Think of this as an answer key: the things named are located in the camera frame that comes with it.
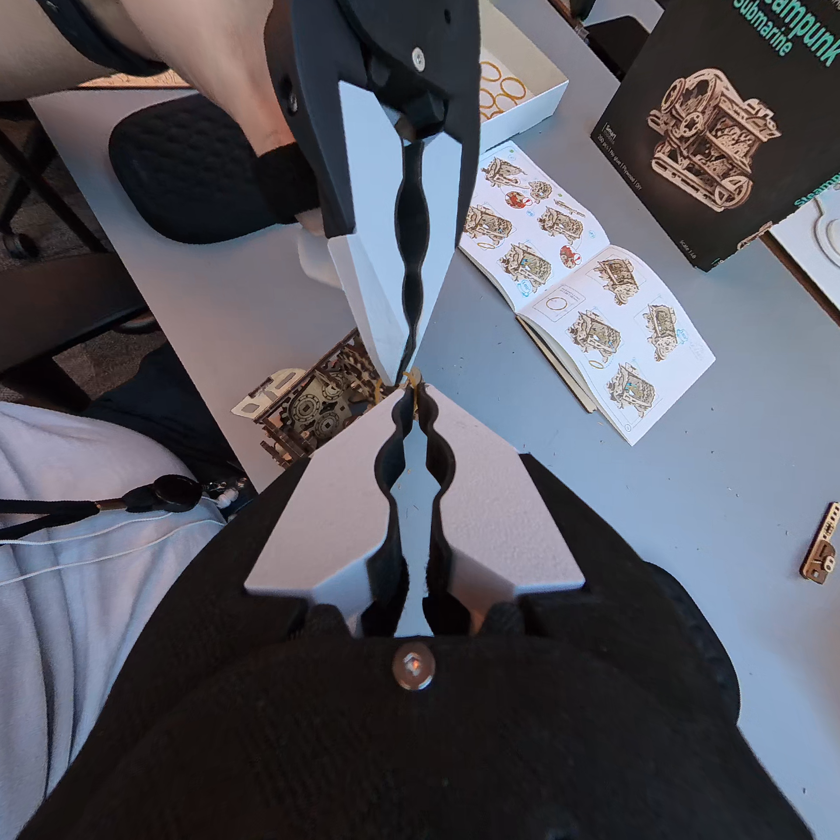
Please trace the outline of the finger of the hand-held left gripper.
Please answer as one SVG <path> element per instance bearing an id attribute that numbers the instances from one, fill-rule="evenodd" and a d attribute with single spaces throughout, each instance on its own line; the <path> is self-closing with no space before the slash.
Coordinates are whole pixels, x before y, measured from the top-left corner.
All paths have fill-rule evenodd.
<path id="1" fill-rule="evenodd" d="M 329 253 L 364 346 L 386 385 L 397 385 L 419 343 L 421 227 L 397 216 L 404 143 L 372 91 L 339 82 L 353 231 Z"/>
<path id="2" fill-rule="evenodd" d="M 461 144 L 446 133 L 423 142 L 421 159 L 421 241 L 419 277 L 422 305 L 416 317 L 414 364 L 419 345 L 454 256 L 461 166 Z"/>

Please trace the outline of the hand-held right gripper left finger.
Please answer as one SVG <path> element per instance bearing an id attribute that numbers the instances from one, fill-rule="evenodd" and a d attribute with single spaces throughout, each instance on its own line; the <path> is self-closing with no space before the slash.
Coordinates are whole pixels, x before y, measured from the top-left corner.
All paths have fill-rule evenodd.
<path id="1" fill-rule="evenodd" d="M 407 567 L 392 489 L 413 415 L 413 389 L 400 387 L 305 461 L 247 593 L 331 604 L 359 618 L 359 634 L 395 635 Z"/>

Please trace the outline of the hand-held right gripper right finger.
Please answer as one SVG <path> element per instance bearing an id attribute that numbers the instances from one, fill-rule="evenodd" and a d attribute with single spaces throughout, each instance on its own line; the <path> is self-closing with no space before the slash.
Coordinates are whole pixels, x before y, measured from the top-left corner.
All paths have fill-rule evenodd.
<path id="1" fill-rule="evenodd" d="M 519 452 L 429 384 L 416 391 L 433 502 L 427 593 L 457 602 L 476 633 L 492 606 L 579 590 L 580 566 Z"/>

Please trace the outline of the small wooden piece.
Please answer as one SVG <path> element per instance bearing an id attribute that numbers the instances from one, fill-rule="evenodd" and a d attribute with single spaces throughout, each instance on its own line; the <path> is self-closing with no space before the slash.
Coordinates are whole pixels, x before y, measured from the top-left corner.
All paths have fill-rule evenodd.
<path id="1" fill-rule="evenodd" d="M 406 388 L 411 386 L 413 389 L 413 417 L 414 419 L 419 419 L 419 386 L 424 382 L 422 373 L 419 368 L 414 366 L 409 371 L 404 371 L 402 373 L 402 377 L 403 381 L 401 381 L 399 385 L 395 386 L 385 386 L 383 379 L 381 377 L 378 378 L 374 386 L 374 405 L 378 405 L 382 402 L 382 400 L 391 394 L 396 388 Z"/>

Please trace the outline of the person's left forearm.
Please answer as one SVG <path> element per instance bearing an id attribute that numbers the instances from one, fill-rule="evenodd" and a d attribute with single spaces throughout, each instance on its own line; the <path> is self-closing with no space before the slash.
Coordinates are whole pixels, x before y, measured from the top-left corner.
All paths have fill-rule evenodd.
<path id="1" fill-rule="evenodd" d="M 49 95 L 109 69 L 67 42 L 36 1 L 1 2 L 1 101 Z"/>

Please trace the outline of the grey desk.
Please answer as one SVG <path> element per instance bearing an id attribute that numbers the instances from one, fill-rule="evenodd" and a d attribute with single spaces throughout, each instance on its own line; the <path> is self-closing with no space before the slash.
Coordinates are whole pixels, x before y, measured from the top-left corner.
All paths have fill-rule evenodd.
<path id="1" fill-rule="evenodd" d="M 716 362 L 635 445 L 588 414 L 496 289 L 454 257 L 416 364 L 426 381 L 562 479 L 693 596 L 738 672 L 740 725 L 818 838 L 838 838 L 838 571 L 799 569 L 838 499 L 838 327 L 757 240 L 709 274 L 683 258 L 590 139 L 617 88 L 547 2 L 499 2 L 569 79 L 516 142 L 674 292 Z M 173 91 L 64 91 L 33 101 L 111 245 L 258 490 L 279 468 L 231 407 L 315 361 L 353 326 L 300 269 L 295 229 L 179 245 L 135 212 L 108 140 Z"/>

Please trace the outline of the person's left hand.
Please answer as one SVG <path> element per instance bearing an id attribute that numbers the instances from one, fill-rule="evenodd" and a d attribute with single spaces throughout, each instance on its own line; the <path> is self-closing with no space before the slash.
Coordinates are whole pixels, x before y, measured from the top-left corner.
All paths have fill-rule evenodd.
<path id="1" fill-rule="evenodd" d="M 271 1 L 124 1 L 161 60 L 243 130 L 257 154 L 294 138 L 270 80 L 264 43 Z"/>

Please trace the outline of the wooden mechanical model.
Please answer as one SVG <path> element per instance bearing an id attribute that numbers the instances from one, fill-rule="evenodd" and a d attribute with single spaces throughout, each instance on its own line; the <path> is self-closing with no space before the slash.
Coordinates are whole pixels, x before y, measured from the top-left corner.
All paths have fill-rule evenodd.
<path id="1" fill-rule="evenodd" d="M 231 413 L 261 426 L 260 444 L 287 469 L 313 454 L 394 391 L 383 383 L 354 329 L 309 369 L 283 369 Z"/>

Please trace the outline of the pile of yellow rubber bands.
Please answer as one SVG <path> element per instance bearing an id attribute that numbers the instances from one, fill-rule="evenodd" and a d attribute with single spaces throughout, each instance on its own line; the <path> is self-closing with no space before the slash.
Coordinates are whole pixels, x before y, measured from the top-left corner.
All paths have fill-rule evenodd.
<path id="1" fill-rule="evenodd" d="M 533 97 L 524 82 L 494 58 L 483 59 L 479 68 L 479 114 L 482 122 L 514 109 Z"/>

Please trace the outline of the white cardboard box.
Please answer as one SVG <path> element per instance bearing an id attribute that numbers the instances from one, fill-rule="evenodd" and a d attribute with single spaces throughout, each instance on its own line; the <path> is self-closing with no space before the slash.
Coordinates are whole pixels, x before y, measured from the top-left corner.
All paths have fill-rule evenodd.
<path id="1" fill-rule="evenodd" d="M 568 79 L 539 49 L 525 45 L 503 44 L 487 47 L 482 45 L 480 61 L 494 58 L 503 63 L 515 77 L 520 78 L 533 94 L 522 104 L 537 102 L 549 107 L 549 114 L 556 109 Z"/>

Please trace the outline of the black padded wrist rest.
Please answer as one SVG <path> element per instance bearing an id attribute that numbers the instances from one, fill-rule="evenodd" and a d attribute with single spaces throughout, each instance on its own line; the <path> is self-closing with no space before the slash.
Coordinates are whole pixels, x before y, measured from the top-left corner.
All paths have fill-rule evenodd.
<path id="1" fill-rule="evenodd" d="M 108 152 L 145 222 L 178 243 L 214 244 L 293 224 L 320 205 L 296 143 L 258 157 L 237 123 L 198 94 L 129 115 L 113 129 Z"/>

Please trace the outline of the laser-cut plywood sheet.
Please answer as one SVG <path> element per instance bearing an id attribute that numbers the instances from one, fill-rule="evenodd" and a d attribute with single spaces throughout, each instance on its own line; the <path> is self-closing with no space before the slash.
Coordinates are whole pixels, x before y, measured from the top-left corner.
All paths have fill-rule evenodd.
<path id="1" fill-rule="evenodd" d="M 150 77 L 133 76 L 126 73 L 113 73 L 110 76 L 99 77 L 88 80 L 77 85 L 77 89 L 114 89 L 114 90 L 131 90 L 131 89 L 165 89 L 165 90 L 180 90 L 193 89 L 193 85 L 181 78 L 172 69 L 167 69 L 161 73 L 157 73 Z"/>

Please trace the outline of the open instruction booklet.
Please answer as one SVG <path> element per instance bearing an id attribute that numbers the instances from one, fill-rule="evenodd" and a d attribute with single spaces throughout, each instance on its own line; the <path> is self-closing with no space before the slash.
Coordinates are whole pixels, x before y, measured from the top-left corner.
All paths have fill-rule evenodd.
<path id="1" fill-rule="evenodd" d="M 512 142 L 480 156 L 459 246 L 630 445 L 715 360 L 655 272 Z"/>

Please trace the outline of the black model kit box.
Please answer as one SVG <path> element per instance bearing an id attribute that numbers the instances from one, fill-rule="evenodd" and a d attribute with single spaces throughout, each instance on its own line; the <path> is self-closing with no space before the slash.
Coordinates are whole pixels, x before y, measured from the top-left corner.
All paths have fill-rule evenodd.
<path id="1" fill-rule="evenodd" d="M 591 138 L 709 271 L 838 183 L 838 94 L 838 2 L 671 2 Z"/>

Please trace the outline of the black case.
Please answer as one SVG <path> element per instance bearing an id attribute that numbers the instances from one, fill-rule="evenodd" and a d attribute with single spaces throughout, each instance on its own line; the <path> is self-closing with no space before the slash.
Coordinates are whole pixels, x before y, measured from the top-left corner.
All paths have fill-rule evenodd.
<path id="1" fill-rule="evenodd" d="M 599 23 L 585 22 L 586 43 L 618 80 L 623 80 L 644 47 L 648 31 L 633 16 L 624 15 Z"/>

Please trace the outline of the black wristband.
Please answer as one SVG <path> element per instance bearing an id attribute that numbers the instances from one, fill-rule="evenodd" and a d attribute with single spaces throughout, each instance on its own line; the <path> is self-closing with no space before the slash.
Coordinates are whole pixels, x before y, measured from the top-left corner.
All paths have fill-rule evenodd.
<path id="1" fill-rule="evenodd" d="M 114 38 L 81 1 L 38 1 L 62 37 L 85 58 L 100 67 L 136 77 L 153 77 L 168 65 L 134 52 Z"/>

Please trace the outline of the person's white shirt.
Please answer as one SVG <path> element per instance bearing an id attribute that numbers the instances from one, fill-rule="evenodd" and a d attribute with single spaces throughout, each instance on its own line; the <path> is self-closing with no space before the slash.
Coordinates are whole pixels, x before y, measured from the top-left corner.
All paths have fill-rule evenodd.
<path id="1" fill-rule="evenodd" d="M 2 403 L 3 499 L 107 499 L 171 474 L 193 477 L 149 437 Z M 2 544 L 2 838 L 67 771 L 144 625 L 223 524 L 202 501 L 178 514 L 105 512 Z"/>

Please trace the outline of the small wooden part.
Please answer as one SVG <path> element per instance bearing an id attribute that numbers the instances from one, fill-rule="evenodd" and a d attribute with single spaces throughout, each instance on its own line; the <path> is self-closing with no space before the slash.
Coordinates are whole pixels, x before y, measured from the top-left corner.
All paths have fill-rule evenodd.
<path id="1" fill-rule="evenodd" d="M 831 502 L 801 564 L 803 579 L 823 585 L 834 571 L 837 552 L 832 539 L 839 523 L 839 503 Z"/>

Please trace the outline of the black chair base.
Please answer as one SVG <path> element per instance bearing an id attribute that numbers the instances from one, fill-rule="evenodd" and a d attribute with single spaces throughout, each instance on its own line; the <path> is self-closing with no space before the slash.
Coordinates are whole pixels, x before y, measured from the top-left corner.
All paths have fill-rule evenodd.
<path id="1" fill-rule="evenodd" d="M 45 180 L 44 173 L 56 158 L 57 150 L 29 103 L 26 100 L 3 101 L 1 117 L 8 121 L 35 122 L 22 149 L 5 132 L 1 132 L 2 159 L 15 174 L 1 209 L 2 243 L 8 254 L 15 259 L 36 259 L 39 256 L 35 242 L 24 234 L 15 233 L 12 228 L 14 216 L 30 193 L 36 194 L 91 252 L 107 253 L 106 246 Z"/>

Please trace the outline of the pale cut-out parts sheet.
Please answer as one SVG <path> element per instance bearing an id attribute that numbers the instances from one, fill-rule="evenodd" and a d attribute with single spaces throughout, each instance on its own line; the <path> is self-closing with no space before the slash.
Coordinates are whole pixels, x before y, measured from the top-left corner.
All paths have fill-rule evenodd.
<path id="1" fill-rule="evenodd" d="M 762 241 L 839 323 L 839 184 L 761 234 Z"/>

